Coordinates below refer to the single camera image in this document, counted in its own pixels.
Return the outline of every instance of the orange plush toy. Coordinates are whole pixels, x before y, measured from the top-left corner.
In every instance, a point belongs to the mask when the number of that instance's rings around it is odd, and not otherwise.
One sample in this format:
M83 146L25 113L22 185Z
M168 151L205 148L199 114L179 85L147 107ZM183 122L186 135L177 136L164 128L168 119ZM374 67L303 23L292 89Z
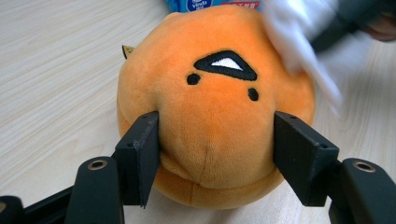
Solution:
M179 203L235 208L278 186L277 110L312 123L313 81L288 74L254 9L170 14L120 70L120 134L140 115L159 111L154 186Z

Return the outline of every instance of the blue package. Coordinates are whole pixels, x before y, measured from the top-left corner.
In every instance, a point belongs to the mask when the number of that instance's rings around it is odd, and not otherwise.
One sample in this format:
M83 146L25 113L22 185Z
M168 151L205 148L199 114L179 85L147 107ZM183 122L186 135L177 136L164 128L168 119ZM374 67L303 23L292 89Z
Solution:
M219 5L237 5L261 10L264 2L262 0L166 0L166 4L172 12L190 12Z

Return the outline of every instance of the plush toy eye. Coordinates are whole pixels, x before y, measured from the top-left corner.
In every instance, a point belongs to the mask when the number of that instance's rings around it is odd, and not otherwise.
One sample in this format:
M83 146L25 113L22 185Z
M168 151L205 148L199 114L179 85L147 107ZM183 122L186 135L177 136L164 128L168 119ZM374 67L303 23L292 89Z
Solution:
M259 100L259 93L254 88L248 89L247 90L247 95L248 95L248 98L250 98L251 101L258 101Z
M201 80L201 77L197 74L191 74L187 76L187 83L189 85L196 85L198 84L199 80Z

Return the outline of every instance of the white cloth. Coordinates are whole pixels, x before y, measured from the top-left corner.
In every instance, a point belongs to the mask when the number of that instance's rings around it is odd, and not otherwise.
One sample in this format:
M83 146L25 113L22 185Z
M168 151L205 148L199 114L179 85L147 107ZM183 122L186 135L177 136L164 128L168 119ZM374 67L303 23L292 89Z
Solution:
M335 74L329 74L328 68L332 66L327 65L326 61L334 62L334 57L345 57L344 60L352 60L359 65L363 58L360 56L357 60L348 57L348 52L354 50L351 49L342 55L333 52L333 56L320 60L309 44L309 39L318 35L330 23L337 7L337 0L264 0L262 10L268 37L282 57L285 67L291 74L304 69L318 83L335 114L338 114L342 106L343 97L333 81ZM368 49L367 43L362 44L365 46L359 48Z

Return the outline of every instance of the wooden table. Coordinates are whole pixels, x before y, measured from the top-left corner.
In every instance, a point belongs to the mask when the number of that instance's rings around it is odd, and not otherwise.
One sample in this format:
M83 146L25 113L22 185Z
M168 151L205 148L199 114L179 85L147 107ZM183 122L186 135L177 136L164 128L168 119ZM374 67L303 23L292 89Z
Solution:
M85 160L109 156L121 45L136 46L169 13L164 0L0 3L0 195L25 206L73 185ZM344 77L342 116L318 92L314 128L396 180L396 45L372 43L363 68ZM301 206L286 182L234 210L197 209L153 190L126 223L329 223L328 206Z

